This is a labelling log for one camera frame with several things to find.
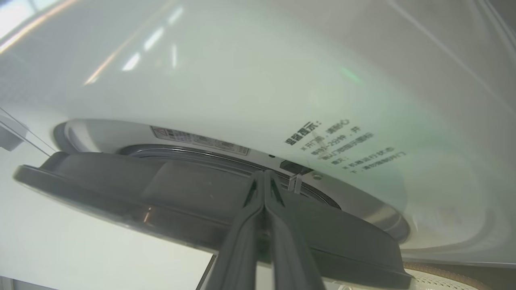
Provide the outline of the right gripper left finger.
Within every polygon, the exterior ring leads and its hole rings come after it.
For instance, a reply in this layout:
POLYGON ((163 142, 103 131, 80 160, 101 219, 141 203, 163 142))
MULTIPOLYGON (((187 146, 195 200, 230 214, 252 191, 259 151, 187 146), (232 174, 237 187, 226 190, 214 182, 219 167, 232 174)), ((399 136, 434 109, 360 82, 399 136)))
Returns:
POLYGON ((264 211, 264 172, 252 175, 243 207, 230 227, 206 283, 207 290, 254 290, 264 211))

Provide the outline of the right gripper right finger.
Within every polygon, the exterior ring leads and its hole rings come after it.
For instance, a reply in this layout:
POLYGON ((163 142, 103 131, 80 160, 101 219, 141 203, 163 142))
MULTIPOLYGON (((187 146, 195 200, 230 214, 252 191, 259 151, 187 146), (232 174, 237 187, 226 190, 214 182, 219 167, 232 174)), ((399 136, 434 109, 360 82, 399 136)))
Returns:
POLYGON ((299 227, 288 211, 274 172, 264 172, 264 211, 271 235, 273 288, 324 290, 320 272, 299 227))

